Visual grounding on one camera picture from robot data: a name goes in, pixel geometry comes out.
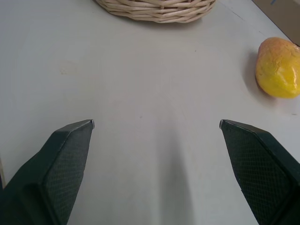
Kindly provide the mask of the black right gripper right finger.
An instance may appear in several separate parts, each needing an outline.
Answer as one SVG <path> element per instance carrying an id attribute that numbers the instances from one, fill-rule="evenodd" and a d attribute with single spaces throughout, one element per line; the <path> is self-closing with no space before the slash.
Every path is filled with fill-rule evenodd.
<path id="1" fill-rule="evenodd" d="M 269 132 L 221 120 L 235 178 L 259 225 L 300 225 L 300 163 Z"/>

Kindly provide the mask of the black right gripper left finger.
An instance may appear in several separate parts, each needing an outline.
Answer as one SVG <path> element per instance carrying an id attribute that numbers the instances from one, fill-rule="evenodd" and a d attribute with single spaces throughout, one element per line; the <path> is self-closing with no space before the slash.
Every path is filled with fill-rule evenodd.
<path id="1" fill-rule="evenodd" d="M 0 192 L 0 225 L 67 225 L 93 129 L 93 120 L 83 120 L 51 134 Z"/>

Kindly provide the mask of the woven wicker basket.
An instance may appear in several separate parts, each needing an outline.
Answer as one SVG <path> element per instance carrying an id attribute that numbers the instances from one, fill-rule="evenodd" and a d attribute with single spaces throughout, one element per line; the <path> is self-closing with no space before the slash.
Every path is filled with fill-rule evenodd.
<path id="1" fill-rule="evenodd" d="M 135 21 L 190 23 L 210 13 L 217 0 L 94 0 L 108 13 Z"/>

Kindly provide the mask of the yellow orange mango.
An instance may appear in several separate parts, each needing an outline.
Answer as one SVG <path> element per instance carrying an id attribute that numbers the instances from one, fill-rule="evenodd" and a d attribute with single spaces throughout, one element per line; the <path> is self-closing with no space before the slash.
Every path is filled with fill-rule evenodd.
<path id="1" fill-rule="evenodd" d="M 258 49 L 255 77 L 260 88 L 275 98 L 300 95 L 300 47 L 279 38 L 264 40 Z"/>

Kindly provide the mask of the brown cardboard box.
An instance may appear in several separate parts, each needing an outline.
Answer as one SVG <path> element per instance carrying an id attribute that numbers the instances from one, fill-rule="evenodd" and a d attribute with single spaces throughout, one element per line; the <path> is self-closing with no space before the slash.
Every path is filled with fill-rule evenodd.
<path id="1" fill-rule="evenodd" d="M 252 0 L 274 24 L 300 46 L 300 0 Z"/>

